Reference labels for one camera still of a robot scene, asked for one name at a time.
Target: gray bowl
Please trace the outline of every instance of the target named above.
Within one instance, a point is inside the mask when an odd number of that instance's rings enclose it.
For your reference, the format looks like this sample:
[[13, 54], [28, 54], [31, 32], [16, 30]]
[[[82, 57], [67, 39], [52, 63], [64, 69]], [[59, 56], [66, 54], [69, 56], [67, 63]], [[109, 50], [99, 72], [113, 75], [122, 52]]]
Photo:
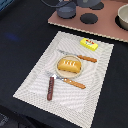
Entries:
[[118, 9], [118, 16], [121, 26], [128, 30], [128, 4]]
[[[68, 1], [62, 1], [57, 4], [57, 6], [63, 5]], [[76, 15], [76, 4], [74, 2], [70, 2], [69, 4], [56, 8], [58, 16], [64, 19], [72, 18]]]

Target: small wooden board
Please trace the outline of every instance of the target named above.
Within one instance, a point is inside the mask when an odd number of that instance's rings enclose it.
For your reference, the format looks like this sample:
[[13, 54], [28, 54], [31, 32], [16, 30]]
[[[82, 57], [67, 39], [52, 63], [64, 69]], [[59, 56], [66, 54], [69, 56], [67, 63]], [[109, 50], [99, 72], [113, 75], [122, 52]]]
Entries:
[[[104, 8], [102, 10], [91, 10], [89, 8], [76, 8], [76, 16], [72, 19], [63, 19], [57, 15], [55, 11], [48, 19], [48, 23], [66, 27], [69, 29], [86, 32], [106, 38], [111, 38], [123, 42], [128, 42], [128, 31], [120, 28], [115, 18], [118, 15], [118, 9], [128, 3], [104, 0]], [[80, 16], [84, 13], [93, 13], [98, 16], [95, 24], [84, 24], [80, 21]]]

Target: black table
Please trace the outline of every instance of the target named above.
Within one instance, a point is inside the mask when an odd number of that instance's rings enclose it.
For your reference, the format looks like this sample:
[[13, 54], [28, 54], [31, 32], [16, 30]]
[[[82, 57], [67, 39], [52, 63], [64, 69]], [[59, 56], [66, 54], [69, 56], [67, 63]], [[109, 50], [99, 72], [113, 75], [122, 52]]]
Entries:
[[[55, 5], [58, 0], [47, 2]], [[80, 128], [13, 98], [54, 36], [62, 31], [114, 44], [91, 128], [127, 128], [128, 44], [50, 25], [48, 18], [54, 11], [40, 0], [15, 0], [0, 12], [0, 105], [53, 128]]]

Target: knife blade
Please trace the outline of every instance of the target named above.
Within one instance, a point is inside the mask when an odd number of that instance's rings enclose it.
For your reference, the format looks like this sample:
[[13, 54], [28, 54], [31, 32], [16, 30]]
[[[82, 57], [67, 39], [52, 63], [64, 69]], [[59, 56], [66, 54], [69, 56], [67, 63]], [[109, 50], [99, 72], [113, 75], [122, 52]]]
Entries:
[[97, 59], [94, 59], [94, 58], [90, 58], [90, 57], [87, 57], [87, 56], [82, 56], [82, 55], [76, 55], [76, 54], [73, 54], [73, 53], [69, 53], [69, 52], [65, 52], [65, 51], [62, 51], [60, 49], [57, 49], [60, 53], [63, 53], [65, 55], [74, 55], [74, 56], [77, 56], [78, 58], [80, 59], [83, 59], [83, 60], [87, 60], [87, 61], [91, 61], [91, 62], [97, 62]]
[[51, 72], [49, 72], [49, 71], [47, 71], [46, 73], [47, 73], [48, 76], [54, 77], [54, 79], [62, 80], [62, 81], [65, 82], [65, 83], [74, 85], [74, 86], [79, 87], [79, 88], [81, 88], [81, 89], [86, 88], [85, 85], [83, 85], [83, 84], [81, 84], [81, 83], [75, 82], [75, 81], [70, 80], [70, 79], [67, 79], [67, 78], [61, 78], [61, 77], [57, 76], [56, 74], [53, 74], [53, 73], [51, 73]]

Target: butter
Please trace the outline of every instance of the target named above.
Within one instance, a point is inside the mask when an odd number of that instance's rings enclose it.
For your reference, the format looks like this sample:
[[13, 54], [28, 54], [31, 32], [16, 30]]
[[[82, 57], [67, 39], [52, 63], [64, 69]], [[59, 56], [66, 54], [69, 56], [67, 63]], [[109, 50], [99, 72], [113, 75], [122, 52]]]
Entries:
[[95, 51], [97, 48], [98, 48], [98, 44], [86, 39], [86, 38], [83, 38], [81, 41], [80, 41], [80, 44], [83, 45], [84, 47], [92, 50], [92, 51]]

